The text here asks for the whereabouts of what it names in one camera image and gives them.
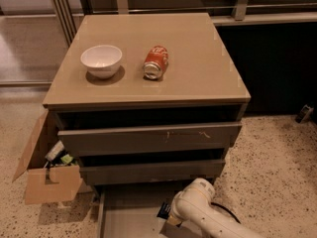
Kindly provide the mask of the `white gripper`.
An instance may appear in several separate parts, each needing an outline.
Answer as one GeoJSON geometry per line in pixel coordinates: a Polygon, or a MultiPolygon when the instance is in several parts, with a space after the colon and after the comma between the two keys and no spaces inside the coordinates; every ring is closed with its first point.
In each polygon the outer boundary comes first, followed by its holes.
{"type": "Polygon", "coordinates": [[[186,217],[181,213],[181,210],[178,208],[179,200],[181,193],[179,192],[172,200],[171,203],[171,211],[169,213],[169,218],[167,219],[167,223],[173,226],[179,227],[183,221],[186,221],[186,217]]]}

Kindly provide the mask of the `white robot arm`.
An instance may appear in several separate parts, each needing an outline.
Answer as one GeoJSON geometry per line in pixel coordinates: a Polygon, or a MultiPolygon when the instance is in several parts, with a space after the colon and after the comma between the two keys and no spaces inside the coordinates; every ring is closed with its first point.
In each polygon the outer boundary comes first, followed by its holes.
{"type": "Polygon", "coordinates": [[[211,238],[264,238],[261,234],[231,220],[211,207],[215,189],[204,178],[197,178],[173,198],[167,222],[178,225],[190,221],[211,238]]]}

